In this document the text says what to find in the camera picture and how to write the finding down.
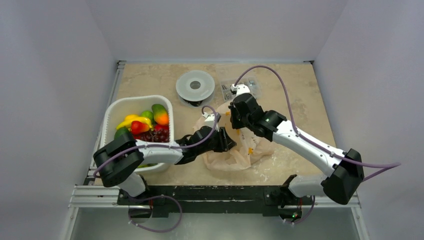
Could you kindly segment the orange printed plastic bag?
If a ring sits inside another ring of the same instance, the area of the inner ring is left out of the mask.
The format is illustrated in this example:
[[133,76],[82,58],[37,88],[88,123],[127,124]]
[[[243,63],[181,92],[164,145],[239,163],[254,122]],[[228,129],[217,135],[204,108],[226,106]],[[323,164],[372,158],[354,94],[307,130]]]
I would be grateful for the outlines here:
[[226,152],[208,151],[196,159],[202,160],[211,171],[241,171],[250,168],[263,157],[275,152],[275,145],[265,138],[254,135],[248,128],[233,129],[230,122],[231,114],[225,102],[214,110],[220,114],[219,127],[224,127],[236,146]]

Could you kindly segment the green orange mango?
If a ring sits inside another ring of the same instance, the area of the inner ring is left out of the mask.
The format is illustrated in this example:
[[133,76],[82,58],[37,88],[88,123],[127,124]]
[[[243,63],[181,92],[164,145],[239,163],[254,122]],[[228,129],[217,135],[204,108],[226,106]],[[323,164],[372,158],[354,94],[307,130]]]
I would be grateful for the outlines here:
[[151,106],[154,121],[162,126],[169,125],[168,110],[161,104],[153,104]]

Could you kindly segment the red orange fake fruit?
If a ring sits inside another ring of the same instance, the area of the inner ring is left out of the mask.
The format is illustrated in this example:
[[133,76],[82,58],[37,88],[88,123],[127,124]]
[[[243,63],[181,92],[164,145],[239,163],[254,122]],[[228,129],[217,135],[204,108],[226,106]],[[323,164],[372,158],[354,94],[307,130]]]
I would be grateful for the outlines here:
[[138,120],[133,121],[130,125],[130,132],[133,135],[139,135],[139,134],[148,132],[149,130],[150,130],[150,126],[148,124]]

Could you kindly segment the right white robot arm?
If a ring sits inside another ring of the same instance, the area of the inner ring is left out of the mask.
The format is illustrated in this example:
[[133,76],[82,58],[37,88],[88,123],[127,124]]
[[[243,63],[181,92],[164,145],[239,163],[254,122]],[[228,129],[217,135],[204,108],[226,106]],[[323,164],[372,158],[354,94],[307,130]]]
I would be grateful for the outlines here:
[[315,165],[321,174],[291,175],[280,196],[288,204],[305,196],[326,196],[346,205],[364,179],[359,152],[332,147],[293,126],[275,110],[264,111],[250,93],[238,95],[228,106],[233,129],[247,128],[257,137],[282,145]]

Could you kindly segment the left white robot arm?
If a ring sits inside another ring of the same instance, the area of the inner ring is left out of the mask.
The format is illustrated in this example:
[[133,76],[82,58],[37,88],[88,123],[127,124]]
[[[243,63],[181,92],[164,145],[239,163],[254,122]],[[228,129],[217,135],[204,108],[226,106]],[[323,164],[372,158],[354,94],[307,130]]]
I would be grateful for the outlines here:
[[203,126],[172,142],[146,142],[125,133],[93,154],[97,169],[95,178],[101,178],[104,187],[117,186],[138,205],[149,199],[147,183],[135,170],[140,165],[185,165],[206,152],[223,153],[236,147],[224,127]]

